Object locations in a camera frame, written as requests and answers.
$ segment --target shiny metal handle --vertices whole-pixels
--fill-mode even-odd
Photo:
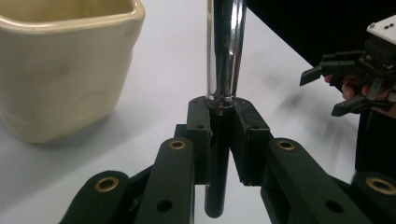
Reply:
[[[206,100],[221,115],[234,103],[247,0],[208,0],[207,9]]]

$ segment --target cream-colored container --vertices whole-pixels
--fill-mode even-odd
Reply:
[[[45,143],[110,114],[144,17],[139,0],[0,0],[0,119]]]

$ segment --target human hand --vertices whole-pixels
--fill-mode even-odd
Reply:
[[[332,81],[332,75],[326,76],[324,78],[325,82],[330,83]],[[348,100],[356,95],[356,89],[359,87],[361,84],[361,78],[356,77],[354,75],[348,75],[344,78],[343,80],[343,86],[342,86],[342,91],[343,91],[343,98],[345,100]],[[370,86],[365,85],[361,93],[363,95],[367,95],[370,90]],[[387,97],[388,93],[390,92],[389,88],[382,88],[381,91],[377,95],[377,99],[383,100]],[[389,116],[391,118],[396,119],[396,105],[394,105],[389,111],[385,111],[382,108],[375,108],[373,107],[374,110]]]

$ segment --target white surface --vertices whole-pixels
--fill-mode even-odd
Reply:
[[[150,166],[188,101],[205,95],[206,1],[143,0],[147,16],[114,113],[60,141],[32,145],[0,126],[0,223],[58,223],[93,175],[134,175]],[[331,175],[353,175],[358,116],[331,117],[341,94],[318,80],[299,87],[311,66],[250,11],[238,96],[253,103],[275,137],[300,142]],[[269,223],[259,188],[246,188],[230,162],[224,214],[204,212],[196,187],[195,223]]]
[[[372,23],[367,27],[367,32],[396,45],[396,15]]]

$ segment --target tabletop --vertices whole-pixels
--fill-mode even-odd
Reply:
[[[47,144],[15,138],[0,123],[0,223],[58,223],[82,185],[106,170],[132,176],[186,123],[189,100],[206,92],[206,1],[142,0],[134,58],[114,112]],[[359,117],[331,116],[343,99],[323,80],[300,87],[312,66],[247,11],[237,96],[249,100],[274,137],[299,142],[329,174],[354,174]],[[204,211],[196,186],[195,223],[270,223],[260,188],[243,187],[230,158],[224,213]]]

